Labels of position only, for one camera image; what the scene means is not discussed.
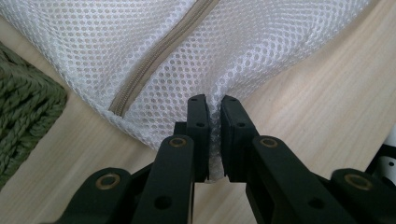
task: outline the woven texture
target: woven texture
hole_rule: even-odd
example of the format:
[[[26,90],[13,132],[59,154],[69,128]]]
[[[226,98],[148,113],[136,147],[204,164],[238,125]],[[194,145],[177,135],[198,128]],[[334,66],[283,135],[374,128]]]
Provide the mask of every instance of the woven texture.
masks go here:
[[[0,189],[61,115],[65,90],[0,43]]]
[[[347,26],[369,0],[221,0],[146,83],[124,118],[108,108],[141,57],[194,1],[0,0],[0,13],[54,64],[89,105],[153,148],[204,93],[213,128],[210,177],[223,177],[219,104],[240,100]]]

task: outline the zipper teeth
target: zipper teeth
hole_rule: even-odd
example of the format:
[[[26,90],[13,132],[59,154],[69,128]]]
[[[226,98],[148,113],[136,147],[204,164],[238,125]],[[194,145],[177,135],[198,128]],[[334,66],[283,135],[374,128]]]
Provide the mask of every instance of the zipper teeth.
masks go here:
[[[172,36],[170,36],[167,40],[165,40],[158,48],[153,49],[149,52],[148,57],[145,61],[143,61],[142,65],[136,72],[135,78],[128,82],[125,86],[124,90],[122,91],[122,95],[116,105],[114,113],[118,116],[122,115],[122,111],[128,102],[129,95],[132,94],[134,89],[136,88],[137,83],[140,79],[146,74],[149,70],[150,66],[155,62],[155,60],[161,55],[161,53],[167,49],[173,42],[175,42],[184,32],[186,32],[190,26],[194,24],[194,22],[204,13],[204,11],[209,7],[211,1],[205,1],[201,7],[198,9],[197,13],[193,15],[191,20],[189,20],[186,24],[181,26],[179,30]]]

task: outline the wood grain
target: wood grain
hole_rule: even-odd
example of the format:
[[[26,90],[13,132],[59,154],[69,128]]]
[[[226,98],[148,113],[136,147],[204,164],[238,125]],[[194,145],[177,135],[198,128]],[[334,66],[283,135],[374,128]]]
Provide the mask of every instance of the wood grain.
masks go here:
[[[4,19],[0,41],[66,86]],[[90,174],[109,166],[133,173],[155,158],[68,93],[64,113],[0,192],[0,223],[54,221]],[[283,139],[312,171],[364,170],[396,122],[396,2],[375,2],[243,104],[261,134]],[[255,223],[245,186],[197,184],[194,223]]]

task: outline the brass rivet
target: brass rivet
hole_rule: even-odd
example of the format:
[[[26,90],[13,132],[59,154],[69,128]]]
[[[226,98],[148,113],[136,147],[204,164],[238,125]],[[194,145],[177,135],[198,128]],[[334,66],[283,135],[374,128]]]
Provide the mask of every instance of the brass rivet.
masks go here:
[[[357,189],[370,190],[373,188],[372,182],[361,175],[347,174],[344,179],[349,185]]]
[[[176,137],[169,141],[169,145],[172,147],[184,147],[187,145],[187,141],[184,138]]]
[[[277,141],[272,138],[263,138],[260,143],[265,147],[277,147]]]
[[[121,178],[117,174],[102,175],[96,180],[96,187],[99,189],[114,189],[120,183],[120,180]]]

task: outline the clip jaw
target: clip jaw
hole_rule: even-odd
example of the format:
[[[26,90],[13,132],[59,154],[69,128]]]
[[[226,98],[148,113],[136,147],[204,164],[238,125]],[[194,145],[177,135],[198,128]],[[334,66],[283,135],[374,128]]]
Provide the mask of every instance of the clip jaw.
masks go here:
[[[55,223],[192,223],[194,183],[208,178],[210,127],[204,95],[163,140],[154,163],[130,175],[91,175]],[[230,182],[247,183],[258,223],[396,223],[396,192],[366,173],[311,173],[280,139],[259,136],[240,102],[221,102],[221,157]]]

